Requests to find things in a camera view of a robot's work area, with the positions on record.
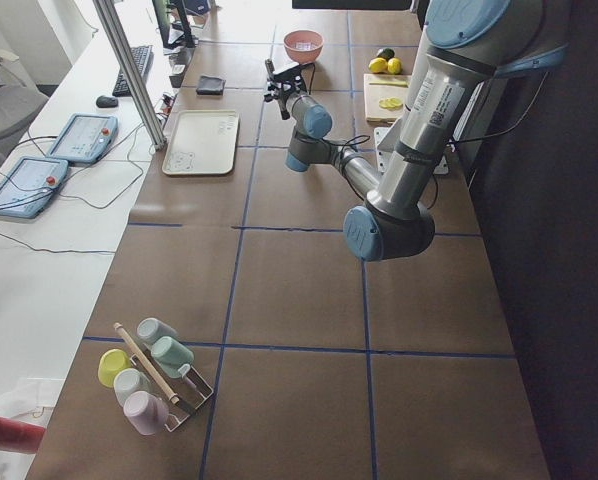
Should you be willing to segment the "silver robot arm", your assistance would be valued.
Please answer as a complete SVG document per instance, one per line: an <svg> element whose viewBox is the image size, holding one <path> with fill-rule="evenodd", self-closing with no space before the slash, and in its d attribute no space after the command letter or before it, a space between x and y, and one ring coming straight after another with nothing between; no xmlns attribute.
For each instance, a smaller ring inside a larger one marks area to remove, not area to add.
<svg viewBox="0 0 598 480"><path fill-rule="evenodd" d="M475 88L493 77L558 65L570 11L568 1L430 2L410 83L416 96L392 127L396 138L384 172L351 144L326 140L332 118L308 94L299 64L276 68L265 62L264 98L295 122L287 167L304 172L312 164L330 164L363 200L343 225L356 257L381 261L427 249L435 224L420 198Z"/></svg>

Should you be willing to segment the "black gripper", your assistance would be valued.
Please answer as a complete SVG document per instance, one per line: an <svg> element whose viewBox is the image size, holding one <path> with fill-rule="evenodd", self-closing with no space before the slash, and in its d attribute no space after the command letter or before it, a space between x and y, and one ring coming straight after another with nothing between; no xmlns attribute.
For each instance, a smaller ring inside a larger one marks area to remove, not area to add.
<svg viewBox="0 0 598 480"><path fill-rule="evenodd" d="M291 117L288 110L288 102L291 97L304 91L304 80L296 78L301 75L301 72L301 64L290 62L273 70L272 79L283 81L267 81L267 92L264 94L264 101L266 103L276 101L282 119Z"/></svg>

